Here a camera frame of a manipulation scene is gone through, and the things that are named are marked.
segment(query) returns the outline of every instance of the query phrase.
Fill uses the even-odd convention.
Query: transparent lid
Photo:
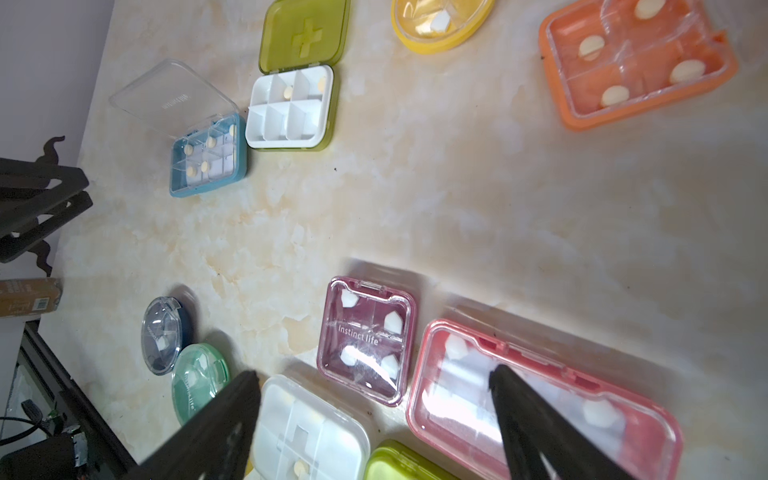
[[[155,375],[174,367],[181,351],[181,305],[171,296],[159,296],[144,311],[141,322],[141,355]]]
[[[425,332],[406,412],[411,430],[483,478],[509,478],[488,376],[508,365],[638,480],[674,477],[680,427],[647,399],[449,320]]]
[[[362,426],[285,376],[264,383],[253,434],[263,480],[356,480],[371,446]]]
[[[259,70],[333,65],[344,52],[350,0],[276,0],[266,11]]]
[[[408,385],[416,301],[408,293],[347,276],[328,284],[317,368],[387,406]]]
[[[178,60],[163,60],[109,99],[113,107],[179,138],[237,112],[213,85]]]
[[[170,381],[179,423],[187,423],[229,382],[230,370],[218,350],[207,343],[194,343],[181,350]]]

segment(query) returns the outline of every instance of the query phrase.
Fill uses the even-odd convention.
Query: hexagonal white pill
[[[584,420],[601,429],[607,429],[621,418],[619,411],[607,400],[585,400],[581,409]]]
[[[634,16],[640,20],[648,20],[661,12],[667,0],[640,0],[634,6]]]
[[[341,305],[344,308],[352,308],[355,305],[357,305],[357,301],[360,300],[360,297],[355,295],[354,293],[350,292],[347,289],[342,290],[341,292]]]
[[[450,360],[461,360],[469,354],[467,342],[460,336],[451,333],[445,341],[445,356]]]
[[[608,87],[603,92],[603,98],[600,100],[601,107],[610,107],[629,100],[629,88],[623,85],[614,85]]]
[[[445,33],[448,30],[448,26],[451,24],[451,15],[448,11],[441,10],[440,13],[435,15],[432,22],[429,24],[429,29],[435,33]]]
[[[701,60],[682,61],[672,69],[670,83],[674,85],[684,81],[696,80],[703,77],[705,71],[707,71],[707,66]]]
[[[344,362],[344,365],[355,366],[357,363],[357,358],[355,357],[356,350],[357,349],[353,345],[347,345],[344,347],[344,349],[341,351],[341,355],[339,355],[341,361]]]
[[[381,366],[389,375],[392,380],[397,380],[397,375],[400,373],[400,362],[397,361],[397,357],[394,355],[387,355],[382,359]]]
[[[384,317],[384,330],[396,335],[402,333],[402,318],[400,318],[397,312],[392,311],[386,314]]]

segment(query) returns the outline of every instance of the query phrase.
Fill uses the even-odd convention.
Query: pill box
[[[458,480],[395,440],[385,440],[371,454],[365,480]]]
[[[392,28],[416,53],[438,53],[471,37],[493,4],[494,0],[392,0]]]
[[[245,177],[245,121],[237,105],[184,63],[163,60],[109,101],[173,139],[171,196],[201,194]]]
[[[563,122],[586,130],[719,87],[738,70],[729,36],[714,28],[699,0],[666,0],[651,18],[639,19],[638,0],[580,0],[541,24],[539,47],[552,97]],[[579,55],[598,35],[605,46]],[[703,63],[703,75],[682,83],[670,76],[683,61]],[[615,85],[629,99],[609,107],[603,93]]]
[[[351,416],[285,376],[264,383],[251,444],[263,480],[358,480],[370,452]]]
[[[450,320],[424,333],[406,418],[413,433],[483,478],[509,479],[488,376],[505,364],[638,480],[671,480],[675,418],[650,400]]]
[[[322,150],[331,141],[350,0],[277,0],[266,11],[246,139],[259,150]]]
[[[407,292],[338,276],[330,281],[317,369],[387,406],[408,385],[416,301]]]

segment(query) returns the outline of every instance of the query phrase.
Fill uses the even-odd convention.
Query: beige marble surface
[[[678,478],[764,476],[768,70],[573,133],[536,43],[567,2],[498,0],[465,44],[419,56],[389,2],[355,0],[330,146],[251,151],[238,184],[172,198],[168,142],[108,97],[170,57],[247,108],[268,3],[115,2],[80,157],[94,206],[64,230],[65,294],[41,332],[138,461],[178,428],[139,322],[186,289],[198,337],[235,369],[304,375],[362,410],[374,446],[394,436],[469,478],[406,431],[402,406],[309,367],[326,284],[351,270],[418,290],[420,330],[458,306],[667,407],[686,437]]]

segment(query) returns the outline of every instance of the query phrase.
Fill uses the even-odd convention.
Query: pill
[[[585,400],[581,410],[588,424],[602,429],[607,429],[621,418],[621,414],[607,400]]]
[[[445,356],[451,360],[461,360],[469,354],[467,342],[460,336],[451,333],[445,341]]]
[[[634,16],[640,20],[648,20],[655,17],[667,0],[639,0],[634,6]]]
[[[435,33],[445,33],[448,30],[448,26],[451,24],[451,15],[446,10],[441,10],[432,19],[432,23],[429,24],[429,29]]]
[[[399,335],[402,333],[402,318],[397,312],[389,312],[384,317],[384,330]]]
[[[586,61],[593,61],[600,56],[600,50],[605,46],[605,40],[600,35],[590,35],[578,46],[578,56]]]
[[[614,85],[603,92],[603,98],[600,100],[601,107],[610,107],[629,100],[629,88],[623,85]]]
[[[357,358],[355,357],[356,350],[357,349],[352,345],[347,345],[344,347],[344,349],[341,351],[341,355],[339,355],[341,361],[344,362],[344,365],[355,366],[357,363]]]
[[[701,60],[682,61],[672,69],[670,83],[672,85],[683,83],[684,81],[696,80],[703,77],[707,66]]]
[[[301,479],[304,475],[310,473],[310,466],[305,461],[299,459],[293,464],[293,474]]]
[[[341,292],[341,306],[344,308],[352,308],[357,305],[359,297],[349,290],[342,290]]]
[[[397,357],[394,355],[387,355],[382,359],[382,369],[389,375],[392,380],[397,380],[397,375],[400,373],[400,362],[397,361]]]

